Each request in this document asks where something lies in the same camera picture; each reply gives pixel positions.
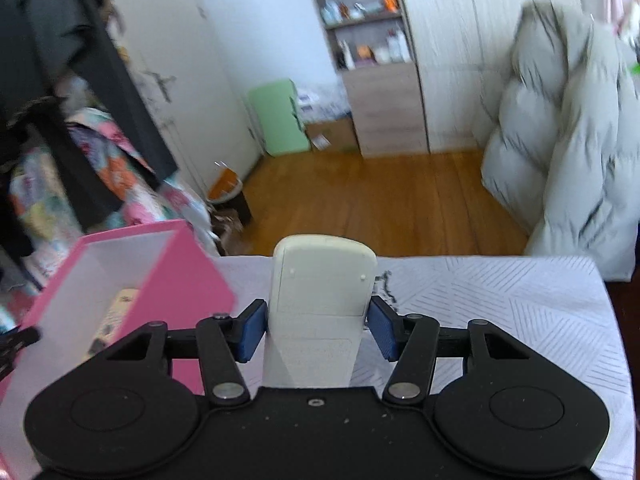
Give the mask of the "white remote control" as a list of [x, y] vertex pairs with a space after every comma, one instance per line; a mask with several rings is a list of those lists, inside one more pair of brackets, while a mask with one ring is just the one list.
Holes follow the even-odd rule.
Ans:
[[346, 388], [378, 259], [348, 238], [306, 234], [274, 248], [262, 384]]

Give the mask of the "cream remote control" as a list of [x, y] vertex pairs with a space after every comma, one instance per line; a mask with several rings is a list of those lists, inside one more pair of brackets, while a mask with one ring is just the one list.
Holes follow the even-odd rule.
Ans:
[[134, 306], [139, 291], [124, 288], [113, 299], [93, 335], [85, 359], [91, 359], [118, 339], [118, 333], [129, 311]]

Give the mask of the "pink storage box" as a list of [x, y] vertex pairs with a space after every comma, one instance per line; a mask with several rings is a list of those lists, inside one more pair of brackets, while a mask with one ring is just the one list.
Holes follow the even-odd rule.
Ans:
[[39, 340], [20, 351], [1, 383], [2, 478], [39, 474], [23, 419], [47, 385], [145, 323], [192, 328], [234, 305], [234, 293], [184, 221], [81, 237], [26, 315]]

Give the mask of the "white patterned tablecloth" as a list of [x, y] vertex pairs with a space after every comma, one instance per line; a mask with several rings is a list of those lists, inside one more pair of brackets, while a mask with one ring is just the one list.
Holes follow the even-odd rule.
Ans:
[[634, 401], [611, 306], [545, 302], [543, 344], [477, 284], [477, 268], [378, 259], [371, 298], [439, 322], [423, 404], [383, 401], [395, 364], [367, 308], [348, 387], [269, 388], [264, 364], [250, 367], [250, 402], [207, 421], [205, 468], [216, 479], [632, 478]]

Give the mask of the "orange bin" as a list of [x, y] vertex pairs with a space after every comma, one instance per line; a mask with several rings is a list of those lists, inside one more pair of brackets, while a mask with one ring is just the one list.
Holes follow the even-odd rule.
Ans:
[[242, 226], [248, 226], [253, 215], [240, 176], [224, 162], [215, 162], [215, 169], [215, 180], [206, 195], [207, 205], [216, 212], [234, 211]]

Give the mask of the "green folding stool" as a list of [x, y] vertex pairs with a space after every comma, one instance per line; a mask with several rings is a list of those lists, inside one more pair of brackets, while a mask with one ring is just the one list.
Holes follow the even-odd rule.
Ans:
[[308, 152], [310, 142], [298, 116], [297, 92], [291, 79], [280, 79], [248, 92], [268, 155]]

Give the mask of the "cardboard box on floor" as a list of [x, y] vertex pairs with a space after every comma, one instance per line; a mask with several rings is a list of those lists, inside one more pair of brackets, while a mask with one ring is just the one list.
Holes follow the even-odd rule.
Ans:
[[306, 125], [305, 133], [314, 151], [359, 151], [354, 123], [349, 116], [328, 122], [312, 122]]

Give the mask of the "floral quilt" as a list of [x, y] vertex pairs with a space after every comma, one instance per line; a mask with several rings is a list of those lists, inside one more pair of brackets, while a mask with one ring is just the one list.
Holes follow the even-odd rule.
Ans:
[[8, 172], [8, 218], [27, 240], [17, 261], [37, 286], [47, 284], [83, 235], [125, 226], [183, 219], [202, 248], [219, 255], [201, 196], [180, 174], [157, 180], [110, 114], [87, 107], [66, 128], [87, 177], [76, 166], [65, 177], [41, 140], [27, 144]]

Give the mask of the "grey puffer jacket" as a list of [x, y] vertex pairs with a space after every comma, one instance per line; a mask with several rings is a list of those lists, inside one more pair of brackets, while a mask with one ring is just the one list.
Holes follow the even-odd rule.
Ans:
[[584, 256], [630, 281], [639, 231], [639, 91], [631, 48], [570, 6], [523, 6], [505, 81], [475, 135], [486, 190], [527, 232], [529, 256]]

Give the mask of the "white door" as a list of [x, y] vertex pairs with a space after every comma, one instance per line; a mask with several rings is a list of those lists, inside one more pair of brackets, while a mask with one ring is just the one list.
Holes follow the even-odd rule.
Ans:
[[202, 0], [114, 0], [131, 67], [180, 167], [205, 196], [221, 169], [246, 176], [260, 156]]

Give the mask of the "white wardrobe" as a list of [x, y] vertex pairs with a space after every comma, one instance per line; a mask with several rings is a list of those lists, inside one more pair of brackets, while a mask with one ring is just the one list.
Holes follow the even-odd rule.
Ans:
[[[402, 0], [423, 93], [431, 152], [475, 148], [484, 85], [508, 68], [525, 3], [534, 0]], [[579, 9], [582, 0], [550, 0]]]

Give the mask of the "dark hanging clothes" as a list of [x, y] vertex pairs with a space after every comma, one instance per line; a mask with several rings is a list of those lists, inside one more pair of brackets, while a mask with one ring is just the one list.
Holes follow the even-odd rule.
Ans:
[[107, 31], [111, 0], [1, 0], [1, 248], [15, 263], [27, 247], [8, 218], [8, 172], [41, 140], [65, 177], [87, 177], [66, 122], [87, 107], [111, 115], [156, 174], [178, 166]]

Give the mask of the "wooden shelf cabinet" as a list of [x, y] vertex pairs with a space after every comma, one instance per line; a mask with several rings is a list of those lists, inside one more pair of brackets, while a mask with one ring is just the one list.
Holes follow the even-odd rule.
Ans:
[[428, 152], [404, 0], [314, 0], [366, 157]]

